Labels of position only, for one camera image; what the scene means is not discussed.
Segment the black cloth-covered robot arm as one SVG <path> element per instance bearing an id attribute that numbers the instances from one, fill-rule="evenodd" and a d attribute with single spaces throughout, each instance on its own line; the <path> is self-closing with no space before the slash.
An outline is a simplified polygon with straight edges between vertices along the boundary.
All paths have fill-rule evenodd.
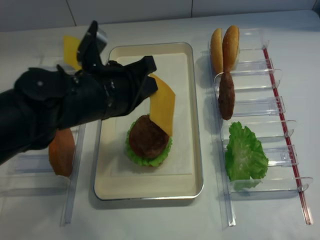
<path id="1" fill-rule="evenodd" d="M 46 148 L 57 130 L 130 114 L 158 87 L 152 56 L 68 74 L 29 68 L 0 95 L 0 161 Z"/>

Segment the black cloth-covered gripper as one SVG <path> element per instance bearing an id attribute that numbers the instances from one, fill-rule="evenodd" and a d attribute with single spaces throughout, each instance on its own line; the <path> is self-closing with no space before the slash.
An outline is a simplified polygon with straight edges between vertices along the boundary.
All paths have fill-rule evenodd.
<path id="1" fill-rule="evenodd" d="M 59 125 L 81 125 L 130 114 L 158 90 L 156 79 L 148 76 L 156 70 L 154 57 L 147 55 L 128 65 L 110 61 L 104 71 L 96 74 L 62 72 L 67 90 Z"/>

